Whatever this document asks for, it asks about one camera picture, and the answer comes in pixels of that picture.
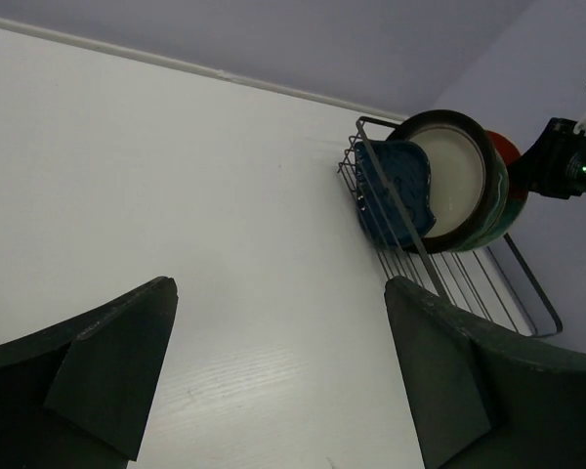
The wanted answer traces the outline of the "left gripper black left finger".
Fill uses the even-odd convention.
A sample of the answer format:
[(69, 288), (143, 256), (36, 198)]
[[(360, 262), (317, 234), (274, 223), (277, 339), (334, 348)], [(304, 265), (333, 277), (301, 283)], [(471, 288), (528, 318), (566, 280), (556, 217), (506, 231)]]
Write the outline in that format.
[(0, 345), (0, 468), (125, 468), (137, 459), (178, 306), (157, 277)]

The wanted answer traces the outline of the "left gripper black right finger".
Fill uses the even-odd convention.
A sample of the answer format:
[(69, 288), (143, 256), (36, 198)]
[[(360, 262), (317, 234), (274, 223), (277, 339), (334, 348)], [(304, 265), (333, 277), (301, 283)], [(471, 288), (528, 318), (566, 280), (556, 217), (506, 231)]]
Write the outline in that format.
[(586, 354), (526, 337), (405, 277), (385, 303), (427, 468), (586, 468)]

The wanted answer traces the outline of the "teal scalloped embossed plate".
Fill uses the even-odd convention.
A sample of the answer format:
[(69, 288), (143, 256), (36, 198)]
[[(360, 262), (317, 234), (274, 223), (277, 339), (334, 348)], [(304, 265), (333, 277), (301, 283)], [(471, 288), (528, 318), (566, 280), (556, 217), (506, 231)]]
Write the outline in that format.
[(452, 252), (466, 252), (481, 247), (500, 219), (508, 198), (509, 176), (504, 167), (496, 168), (492, 175), (492, 183), (484, 187), (476, 210), (468, 220), (466, 238), (452, 248)]

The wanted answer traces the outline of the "red plate with teal flower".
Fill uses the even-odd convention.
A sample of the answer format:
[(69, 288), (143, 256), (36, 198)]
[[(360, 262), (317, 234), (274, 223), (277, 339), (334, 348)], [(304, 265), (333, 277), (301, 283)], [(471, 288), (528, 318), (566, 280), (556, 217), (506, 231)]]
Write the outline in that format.
[[(487, 130), (487, 135), (496, 151), (500, 154), (506, 168), (509, 168), (512, 163), (520, 158), (519, 149), (505, 136), (492, 130)], [(509, 178), (509, 198), (526, 202), (527, 197), (528, 191), (519, 187), (512, 178)]]

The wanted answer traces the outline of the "cream plate with purple rim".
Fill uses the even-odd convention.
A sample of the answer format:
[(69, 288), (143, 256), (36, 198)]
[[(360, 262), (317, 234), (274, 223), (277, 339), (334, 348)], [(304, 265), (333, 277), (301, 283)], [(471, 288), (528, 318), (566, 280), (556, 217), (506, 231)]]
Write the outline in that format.
[(430, 205), (433, 228), (421, 237), (430, 254), (452, 252), (466, 238), (492, 172), (504, 167), (487, 132), (472, 117), (449, 109), (433, 109), (404, 120), (389, 136), (408, 141), (428, 156), (431, 167)]

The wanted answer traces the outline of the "dark blue shell-shaped plate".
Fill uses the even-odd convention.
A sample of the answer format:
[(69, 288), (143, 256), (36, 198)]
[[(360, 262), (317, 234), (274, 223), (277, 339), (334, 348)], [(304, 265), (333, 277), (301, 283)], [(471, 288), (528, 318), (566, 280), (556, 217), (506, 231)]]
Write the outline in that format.
[(411, 247), (410, 222), (419, 237), (436, 223), (431, 210), (431, 167), (428, 156), (408, 141), (354, 145), (356, 204), (361, 228), (379, 247)]

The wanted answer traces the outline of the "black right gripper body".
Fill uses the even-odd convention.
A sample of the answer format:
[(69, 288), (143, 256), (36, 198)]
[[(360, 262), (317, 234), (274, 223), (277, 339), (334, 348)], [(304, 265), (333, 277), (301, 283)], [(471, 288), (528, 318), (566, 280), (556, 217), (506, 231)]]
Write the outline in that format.
[(586, 134), (573, 132), (575, 122), (552, 118), (534, 144), (508, 167), (519, 188), (552, 198), (586, 193)]

